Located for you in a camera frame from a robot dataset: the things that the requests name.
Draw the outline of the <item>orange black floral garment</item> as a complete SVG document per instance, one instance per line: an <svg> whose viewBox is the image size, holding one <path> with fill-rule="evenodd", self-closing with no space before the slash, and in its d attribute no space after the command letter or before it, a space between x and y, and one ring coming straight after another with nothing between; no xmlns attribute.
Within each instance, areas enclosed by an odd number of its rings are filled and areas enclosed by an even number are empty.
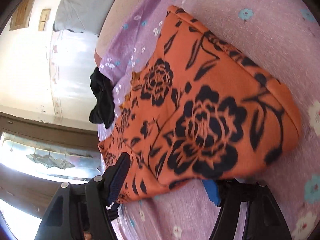
<svg viewBox="0 0 320 240"><path fill-rule="evenodd" d="M294 149L302 132L290 90L183 9L170 6L155 51L133 73L110 137L106 166L122 153L125 203L191 179L247 177Z"/></svg>

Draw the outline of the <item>stained glass wooden door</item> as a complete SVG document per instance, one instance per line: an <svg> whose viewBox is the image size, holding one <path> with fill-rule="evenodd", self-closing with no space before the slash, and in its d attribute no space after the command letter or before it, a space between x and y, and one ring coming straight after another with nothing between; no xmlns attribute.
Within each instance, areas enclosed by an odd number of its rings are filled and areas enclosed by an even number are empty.
<svg viewBox="0 0 320 240"><path fill-rule="evenodd" d="M101 174L95 132L1 113L1 239L34 239L61 183Z"/></svg>

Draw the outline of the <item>black crumpled garment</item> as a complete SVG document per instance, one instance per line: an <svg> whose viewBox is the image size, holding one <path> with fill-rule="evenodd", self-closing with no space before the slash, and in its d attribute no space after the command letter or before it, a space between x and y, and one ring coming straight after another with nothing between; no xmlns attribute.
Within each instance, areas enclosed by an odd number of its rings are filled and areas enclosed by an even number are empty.
<svg viewBox="0 0 320 240"><path fill-rule="evenodd" d="M90 76L90 88L96 98L96 105L91 110L89 121L93 124L103 124L110 128L114 121L115 104L113 98L113 86L111 81L96 67Z"/></svg>

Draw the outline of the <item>purple floral bed sheet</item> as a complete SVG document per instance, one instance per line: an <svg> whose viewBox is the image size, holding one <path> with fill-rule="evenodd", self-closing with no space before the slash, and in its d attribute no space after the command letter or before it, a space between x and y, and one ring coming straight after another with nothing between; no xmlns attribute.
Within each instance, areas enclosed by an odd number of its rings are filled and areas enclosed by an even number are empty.
<svg viewBox="0 0 320 240"><path fill-rule="evenodd" d="M261 175L293 239L319 239L319 24L302 0L143 0L110 42L98 67L116 105L133 71L150 58L166 9L183 8L288 85L302 114L295 152Z"/></svg>

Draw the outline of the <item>grey pillow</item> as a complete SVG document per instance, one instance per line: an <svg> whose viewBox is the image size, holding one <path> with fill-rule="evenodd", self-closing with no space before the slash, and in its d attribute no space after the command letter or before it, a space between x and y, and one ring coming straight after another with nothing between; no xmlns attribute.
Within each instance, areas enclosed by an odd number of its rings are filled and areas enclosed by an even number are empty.
<svg viewBox="0 0 320 240"><path fill-rule="evenodd" d="M68 30L73 33L99 35L115 0L61 0L53 31Z"/></svg>

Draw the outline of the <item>pink mattress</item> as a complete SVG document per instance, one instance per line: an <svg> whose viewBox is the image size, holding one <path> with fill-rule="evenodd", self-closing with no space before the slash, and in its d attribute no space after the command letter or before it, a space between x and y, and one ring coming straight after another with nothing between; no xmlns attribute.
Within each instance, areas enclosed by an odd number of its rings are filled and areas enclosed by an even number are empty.
<svg viewBox="0 0 320 240"><path fill-rule="evenodd" d="M95 48L94 59L96 65L100 64L110 42L120 31L125 20L142 1L143 0L114 0L114 3L106 16Z"/></svg>

